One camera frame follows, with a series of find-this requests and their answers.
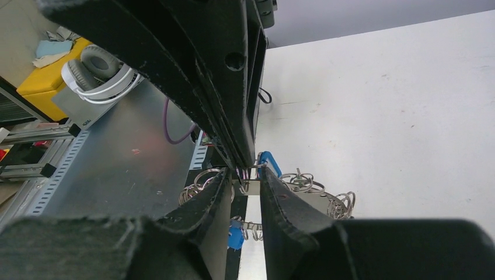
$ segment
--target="white table surface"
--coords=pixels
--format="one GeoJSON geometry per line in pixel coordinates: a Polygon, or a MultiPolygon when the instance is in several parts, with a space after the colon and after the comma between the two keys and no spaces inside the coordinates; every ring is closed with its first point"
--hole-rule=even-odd
{"type": "Polygon", "coordinates": [[[270,49],[263,88],[256,149],[283,173],[354,191],[356,218],[495,236],[495,11],[270,49]]]}

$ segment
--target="light blue cloth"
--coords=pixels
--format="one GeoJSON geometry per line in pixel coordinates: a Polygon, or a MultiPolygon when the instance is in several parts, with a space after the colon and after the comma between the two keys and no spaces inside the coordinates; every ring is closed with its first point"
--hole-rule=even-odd
{"type": "Polygon", "coordinates": [[[36,48],[36,58],[70,51],[73,43],[73,41],[69,40],[63,42],[50,42],[46,40],[40,41],[38,47],[36,48]]]}

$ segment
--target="white wall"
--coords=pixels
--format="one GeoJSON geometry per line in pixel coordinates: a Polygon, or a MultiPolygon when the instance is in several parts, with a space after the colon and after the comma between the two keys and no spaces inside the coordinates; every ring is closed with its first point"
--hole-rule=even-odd
{"type": "Polygon", "coordinates": [[[270,47],[348,36],[495,9],[494,0],[277,0],[270,47]]]}
{"type": "Polygon", "coordinates": [[[263,88],[256,150],[283,173],[354,191],[356,218],[495,239],[495,10],[268,50],[263,88]]]}
{"type": "Polygon", "coordinates": [[[34,70],[31,62],[45,31],[56,28],[38,12],[34,0],[0,0],[0,76],[19,86],[34,70]]]}

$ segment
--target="metal bracket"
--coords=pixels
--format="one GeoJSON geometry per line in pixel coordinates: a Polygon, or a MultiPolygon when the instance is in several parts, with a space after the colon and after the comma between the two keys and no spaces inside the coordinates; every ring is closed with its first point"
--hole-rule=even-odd
{"type": "Polygon", "coordinates": [[[1,174],[5,180],[28,180],[50,177],[55,172],[55,169],[55,166],[49,163],[20,164],[5,166],[1,174]]]}
{"type": "Polygon", "coordinates": [[[75,124],[59,125],[57,127],[41,127],[20,131],[11,131],[0,143],[1,145],[14,145],[33,143],[42,140],[70,139],[76,137],[81,129],[75,124]]]}

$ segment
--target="yellow box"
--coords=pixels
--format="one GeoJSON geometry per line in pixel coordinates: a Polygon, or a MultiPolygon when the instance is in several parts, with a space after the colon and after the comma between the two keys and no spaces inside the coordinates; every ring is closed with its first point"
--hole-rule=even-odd
{"type": "Polygon", "coordinates": [[[54,121],[67,117],[51,98],[66,87],[61,74],[64,64],[72,59],[80,59],[82,49],[90,44],[84,38],[77,39],[68,55],[53,64],[36,68],[17,88],[17,92],[54,121]]]}

